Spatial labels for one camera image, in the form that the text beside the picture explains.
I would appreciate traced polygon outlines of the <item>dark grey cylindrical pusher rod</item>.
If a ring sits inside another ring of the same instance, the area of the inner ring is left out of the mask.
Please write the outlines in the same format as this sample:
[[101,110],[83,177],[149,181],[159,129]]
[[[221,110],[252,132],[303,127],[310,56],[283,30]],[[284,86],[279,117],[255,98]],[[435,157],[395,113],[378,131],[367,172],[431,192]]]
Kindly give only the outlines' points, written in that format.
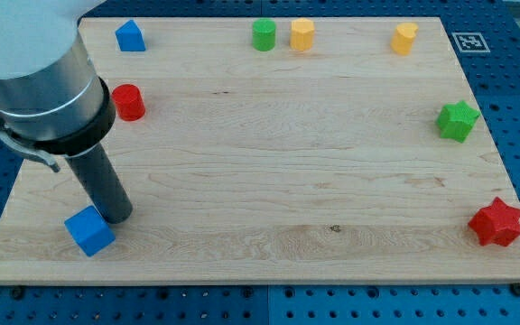
[[107,223],[122,223],[131,216],[133,204],[101,144],[66,161]]

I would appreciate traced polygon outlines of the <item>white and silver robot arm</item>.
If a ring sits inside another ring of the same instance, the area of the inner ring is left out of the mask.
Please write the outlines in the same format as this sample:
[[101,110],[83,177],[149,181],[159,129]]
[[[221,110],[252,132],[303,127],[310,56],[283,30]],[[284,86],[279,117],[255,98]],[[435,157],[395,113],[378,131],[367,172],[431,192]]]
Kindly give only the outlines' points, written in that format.
[[116,118],[106,82],[79,34],[100,0],[0,0],[0,140],[58,172],[62,156],[104,220],[133,205],[101,145]]

